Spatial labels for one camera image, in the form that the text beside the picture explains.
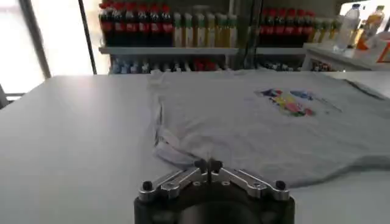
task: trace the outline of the gray t-shirt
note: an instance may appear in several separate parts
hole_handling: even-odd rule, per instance
[[[150,86],[158,99],[157,155],[178,166],[213,157],[290,187],[390,167],[390,101],[343,80],[189,72],[155,74]]]

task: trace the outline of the table surface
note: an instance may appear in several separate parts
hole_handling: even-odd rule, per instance
[[[1,110],[0,223],[133,223],[142,181],[173,169],[149,99],[143,75],[55,77]],[[389,188],[365,172],[294,189],[296,223],[387,223]]]

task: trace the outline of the metal shelf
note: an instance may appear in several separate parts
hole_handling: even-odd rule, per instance
[[[238,48],[222,47],[100,47],[100,53],[113,55],[236,55]]]
[[[256,54],[266,55],[299,55],[306,54],[306,49],[302,47],[258,47]]]

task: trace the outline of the store shelf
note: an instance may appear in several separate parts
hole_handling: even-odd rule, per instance
[[[306,49],[302,47],[258,47],[256,54],[266,55],[299,55],[306,54]]]
[[[343,53],[337,53],[318,44],[305,45],[304,48],[307,50],[302,66],[305,71],[310,70],[312,60],[330,64],[339,71],[390,71],[390,65],[373,62],[373,58],[364,51],[347,49]]]
[[[100,47],[102,54],[113,55],[235,55],[238,48],[221,47]]]

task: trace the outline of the orange bottle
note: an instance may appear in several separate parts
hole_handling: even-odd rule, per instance
[[[364,42],[377,34],[378,28],[385,17],[385,14],[383,13],[384,8],[383,5],[378,5],[377,10],[368,17],[363,34],[360,36],[356,46],[357,49],[367,50],[367,46]]]

